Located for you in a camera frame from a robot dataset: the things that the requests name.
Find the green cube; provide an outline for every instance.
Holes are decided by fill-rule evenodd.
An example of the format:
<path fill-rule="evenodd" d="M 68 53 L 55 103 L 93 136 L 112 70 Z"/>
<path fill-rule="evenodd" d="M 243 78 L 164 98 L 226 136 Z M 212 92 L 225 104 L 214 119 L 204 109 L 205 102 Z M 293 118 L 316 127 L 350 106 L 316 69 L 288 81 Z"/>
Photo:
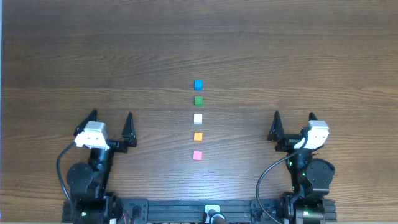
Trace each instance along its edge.
<path fill-rule="evenodd" d="M 195 106 L 203 106 L 203 96 L 195 96 Z"/>

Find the colored block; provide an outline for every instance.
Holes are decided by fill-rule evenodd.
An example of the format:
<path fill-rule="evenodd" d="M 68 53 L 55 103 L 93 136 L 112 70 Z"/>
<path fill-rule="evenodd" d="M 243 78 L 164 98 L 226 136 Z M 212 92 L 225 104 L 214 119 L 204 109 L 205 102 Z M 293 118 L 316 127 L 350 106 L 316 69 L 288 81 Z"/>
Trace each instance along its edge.
<path fill-rule="evenodd" d="M 203 106 L 203 96 L 195 96 L 195 106 Z"/>
<path fill-rule="evenodd" d="M 203 80 L 195 80 L 194 84 L 193 84 L 193 88 L 195 90 L 203 90 Z"/>
<path fill-rule="evenodd" d="M 193 160 L 201 161 L 203 153 L 201 151 L 193 152 Z"/>
<path fill-rule="evenodd" d="M 195 134 L 193 134 L 193 141 L 202 142 L 203 141 L 203 133 L 195 133 Z"/>
<path fill-rule="evenodd" d="M 194 124 L 201 124 L 202 123 L 202 114 L 194 114 L 193 115 L 193 123 Z"/>

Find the blue cube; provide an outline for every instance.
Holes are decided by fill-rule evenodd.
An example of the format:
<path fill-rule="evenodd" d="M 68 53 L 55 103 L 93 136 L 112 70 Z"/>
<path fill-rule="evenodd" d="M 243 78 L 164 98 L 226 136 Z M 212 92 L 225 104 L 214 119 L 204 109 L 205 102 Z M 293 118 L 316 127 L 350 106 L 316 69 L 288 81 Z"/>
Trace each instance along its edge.
<path fill-rule="evenodd" d="M 194 84 L 193 84 L 193 88 L 195 90 L 203 90 L 203 80 L 195 80 Z"/>

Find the brown wooden surface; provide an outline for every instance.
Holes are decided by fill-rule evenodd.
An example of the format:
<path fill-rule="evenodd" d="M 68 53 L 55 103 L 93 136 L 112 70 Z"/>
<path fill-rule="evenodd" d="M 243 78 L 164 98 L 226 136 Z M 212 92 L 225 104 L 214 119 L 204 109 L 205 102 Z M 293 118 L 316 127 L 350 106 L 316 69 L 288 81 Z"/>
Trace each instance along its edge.
<path fill-rule="evenodd" d="M 109 183 L 121 197 L 254 198 L 284 156 L 266 141 L 274 111 L 290 133 L 313 111 L 331 128 L 319 157 L 336 167 L 338 219 L 398 220 L 397 1 L 6 0 L 3 10 L 3 221 L 60 221 L 55 160 L 93 108 L 112 138 L 134 113 L 138 147 L 116 156 Z M 64 175 L 88 153 L 70 151 Z M 291 187 L 284 166 L 264 182 L 262 198 Z"/>

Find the black cable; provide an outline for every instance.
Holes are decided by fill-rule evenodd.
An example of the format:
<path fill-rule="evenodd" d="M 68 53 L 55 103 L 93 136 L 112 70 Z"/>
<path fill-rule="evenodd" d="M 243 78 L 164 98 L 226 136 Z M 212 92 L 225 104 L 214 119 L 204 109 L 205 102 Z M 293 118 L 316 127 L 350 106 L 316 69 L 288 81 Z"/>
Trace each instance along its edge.
<path fill-rule="evenodd" d="M 62 180 L 61 168 L 60 168 L 62 156 L 63 156 L 65 153 L 67 153 L 67 151 L 68 151 L 69 149 L 71 149 L 74 145 L 75 145 L 75 142 L 73 141 L 73 142 L 70 143 L 70 145 L 69 145 L 68 147 L 66 147 L 66 148 L 60 153 L 60 155 L 58 156 L 58 158 L 57 158 L 57 174 L 58 174 L 58 179 L 60 180 L 60 184 L 61 184 L 61 188 L 62 188 L 62 190 L 63 190 L 63 193 L 65 194 L 65 196 L 66 196 L 66 198 L 67 198 L 67 200 L 68 200 L 68 202 L 69 202 L 69 204 L 70 204 L 70 208 L 71 208 L 71 210 L 72 210 L 72 213 L 77 215 L 77 213 L 75 212 L 75 207 L 74 207 L 74 205 L 73 205 L 73 203 L 72 203 L 72 200 L 70 199 L 68 190 L 67 190 L 67 188 L 66 188 L 66 186 L 65 186 L 65 183 L 64 183 L 63 180 Z"/>
<path fill-rule="evenodd" d="M 304 144 L 300 147 L 300 149 L 298 149 L 297 151 L 291 153 L 290 155 L 283 157 L 281 159 L 279 159 L 278 161 L 274 162 L 271 166 L 269 166 L 260 176 L 259 180 L 257 181 L 257 186 L 256 186 L 256 199 L 257 199 L 257 203 L 260 205 L 261 210 L 268 215 L 269 218 L 271 218 L 273 221 L 275 221 L 278 224 L 282 224 L 280 221 L 276 220 L 272 215 L 270 215 L 266 209 L 262 206 L 261 202 L 260 202 L 260 196 L 259 196 L 259 191 L 260 191 L 260 184 L 262 179 L 266 176 L 266 174 L 272 169 L 274 168 L 276 165 L 280 164 L 281 162 L 291 158 L 292 156 L 302 152 L 302 150 L 304 149 L 305 145 L 307 144 L 308 141 L 308 136 L 305 135 L 305 140 L 304 140 Z"/>

